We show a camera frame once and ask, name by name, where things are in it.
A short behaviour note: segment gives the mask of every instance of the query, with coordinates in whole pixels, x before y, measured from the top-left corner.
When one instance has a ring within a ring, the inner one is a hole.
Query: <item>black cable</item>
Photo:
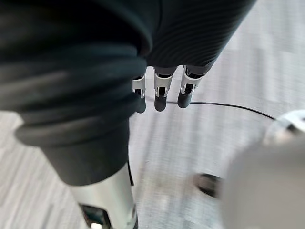
[[[150,98],[150,97],[146,97],[148,98],[148,100],[150,101],[154,101],[153,98]],[[178,104],[177,102],[174,102],[174,101],[167,101],[166,102],[167,104]],[[264,112],[261,112],[261,111],[257,111],[255,109],[252,109],[252,108],[249,108],[249,107],[245,107],[245,106],[240,106],[240,105],[234,105],[234,104],[223,104],[223,103],[211,103],[211,102],[190,102],[190,104],[206,104],[206,105],[216,105],[216,106],[228,106],[228,107],[235,107],[235,108],[239,108],[239,109],[244,109],[244,110],[247,110],[247,111],[252,111],[254,113],[257,113],[257,114],[260,114],[260,115],[263,115],[267,118],[270,118],[272,120],[275,120],[274,117],[272,117],[271,115],[268,115]]]

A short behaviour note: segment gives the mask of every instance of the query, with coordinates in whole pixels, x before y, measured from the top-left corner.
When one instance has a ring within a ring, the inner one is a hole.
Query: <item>silver metal cylinder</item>
[[[277,118],[267,129],[263,144],[282,144],[305,133],[305,110],[290,111]]]
[[[111,229],[134,229],[137,224],[137,212],[127,163],[111,177],[86,186],[70,186],[76,201],[85,206],[103,209],[107,212]],[[98,228],[96,223],[91,228]]]

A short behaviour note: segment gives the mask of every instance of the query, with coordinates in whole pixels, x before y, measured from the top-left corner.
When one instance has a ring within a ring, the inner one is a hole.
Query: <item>black sleeve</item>
[[[99,182],[128,161],[132,78],[146,67],[139,39],[96,5],[30,2],[0,3],[0,109],[20,114],[17,138],[66,184]]]

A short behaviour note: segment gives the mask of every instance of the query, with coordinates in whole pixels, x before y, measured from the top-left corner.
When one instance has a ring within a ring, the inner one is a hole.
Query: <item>gray carpet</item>
[[[278,116],[305,107],[305,1],[259,0],[193,101],[245,105]],[[168,100],[176,101],[182,67]],[[153,70],[146,95],[154,97]],[[147,100],[131,119],[130,157],[140,228],[222,229],[216,200],[200,193],[193,174],[225,177],[235,153],[271,123],[249,111],[192,104],[164,112]],[[0,113],[0,228],[85,229],[81,213],[39,149],[13,138],[15,114]]]

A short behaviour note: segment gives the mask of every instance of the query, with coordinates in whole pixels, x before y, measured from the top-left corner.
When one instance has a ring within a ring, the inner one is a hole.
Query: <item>blurry white object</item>
[[[305,228],[305,111],[278,118],[239,154],[221,190],[225,229]]]

